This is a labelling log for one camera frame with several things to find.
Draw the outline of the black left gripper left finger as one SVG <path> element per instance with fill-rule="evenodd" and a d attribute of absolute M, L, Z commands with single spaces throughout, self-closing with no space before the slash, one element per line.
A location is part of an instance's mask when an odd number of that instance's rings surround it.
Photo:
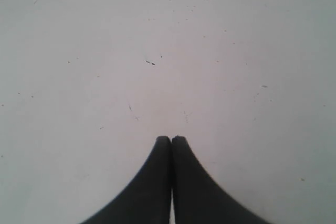
<path fill-rule="evenodd" d="M 84 223 L 169 223 L 171 157 L 170 139 L 159 136 L 135 177 L 121 193 Z"/>

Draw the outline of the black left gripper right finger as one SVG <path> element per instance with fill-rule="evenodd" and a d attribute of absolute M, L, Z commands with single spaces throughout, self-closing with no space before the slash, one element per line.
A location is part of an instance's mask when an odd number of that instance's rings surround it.
<path fill-rule="evenodd" d="M 267 223 L 222 190 L 183 136 L 172 139 L 176 223 Z"/>

